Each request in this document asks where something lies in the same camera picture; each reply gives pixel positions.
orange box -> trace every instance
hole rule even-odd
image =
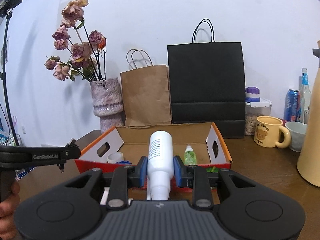
[[[81,173],[96,167],[103,172],[113,172],[121,164],[107,163],[107,157],[117,151],[123,153],[124,160],[136,165],[141,156],[148,156],[150,136],[158,130],[171,134],[173,155],[179,155],[182,160],[187,145],[191,145],[199,166],[231,168],[228,148],[216,125],[209,122],[113,127],[81,151],[76,165]],[[173,179],[172,190],[190,189],[177,188]]]

pink vase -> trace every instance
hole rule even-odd
[[[123,126],[122,96],[118,78],[90,82],[93,114],[100,117],[101,133],[112,126]]]

glass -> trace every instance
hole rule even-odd
[[[305,124],[308,124],[308,120],[309,120],[309,110],[304,110],[303,122],[304,122]]]

box handle hole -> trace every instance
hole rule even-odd
[[[218,147],[218,144],[217,144],[216,141],[213,142],[212,150],[213,150],[213,153],[214,153],[214,157],[217,158],[218,157],[218,152],[219,152],[219,147]]]
[[[97,150],[98,156],[102,157],[108,150],[110,150],[110,145],[106,142]]]

bear print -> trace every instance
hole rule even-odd
[[[260,141],[263,141],[265,139],[265,137],[268,135],[267,131],[259,129],[259,128],[257,128],[256,133],[257,133],[257,138]]]

